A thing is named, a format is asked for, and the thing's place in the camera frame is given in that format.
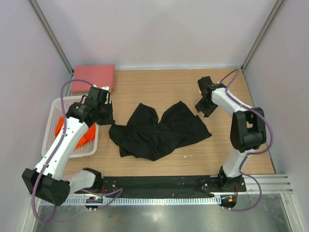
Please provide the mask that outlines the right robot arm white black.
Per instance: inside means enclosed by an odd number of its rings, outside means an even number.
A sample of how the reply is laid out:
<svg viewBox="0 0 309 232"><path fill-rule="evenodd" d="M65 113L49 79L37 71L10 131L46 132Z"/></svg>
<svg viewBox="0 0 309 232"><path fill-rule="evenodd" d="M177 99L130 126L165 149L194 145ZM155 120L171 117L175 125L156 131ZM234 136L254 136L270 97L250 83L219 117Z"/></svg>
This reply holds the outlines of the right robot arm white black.
<svg viewBox="0 0 309 232"><path fill-rule="evenodd" d="M266 142L266 126L261 119L264 111L241 102L227 86L214 83L209 76L202 77L197 84L202 98L195 105L196 110L209 117L217 107L221 107L232 119L232 151L219 170L217 184L222 191L234 191L241 182L244 159Z"/></svg>

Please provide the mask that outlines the black t-shirt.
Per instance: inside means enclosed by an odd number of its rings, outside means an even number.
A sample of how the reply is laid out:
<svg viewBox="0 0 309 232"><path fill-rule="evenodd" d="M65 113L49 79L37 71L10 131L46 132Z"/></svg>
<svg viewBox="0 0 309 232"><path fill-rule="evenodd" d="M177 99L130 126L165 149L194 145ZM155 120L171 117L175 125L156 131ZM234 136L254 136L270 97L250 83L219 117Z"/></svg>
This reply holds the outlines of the black t-shirt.
<svg viewBox="0 0 309 232"><path fill-rule="evenodd" d="M110 139L121 157L156 161L175 149L199 143L212 134L199 116L179 101L158 117L156 110L140 103L126 125L112 124Z"/></svg>

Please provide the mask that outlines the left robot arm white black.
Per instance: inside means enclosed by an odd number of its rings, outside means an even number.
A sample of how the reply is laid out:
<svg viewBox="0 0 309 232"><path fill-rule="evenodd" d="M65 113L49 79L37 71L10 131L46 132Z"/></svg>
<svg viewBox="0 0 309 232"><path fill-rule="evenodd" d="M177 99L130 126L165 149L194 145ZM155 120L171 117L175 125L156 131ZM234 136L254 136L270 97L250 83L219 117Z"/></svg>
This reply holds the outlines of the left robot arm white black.
<svg viewBox="0 0 309 232"><path fill-rule="evenodd" d="M101 173L91 168L64 176L65 166L76 145L93 124L113 123L109 87L91 87L87 97L73 103L64 119L64 125L52 146L33 168L26 168L22 179L34 197L60 206L71 193L86 189L98 193L102 189Z"/></svg>

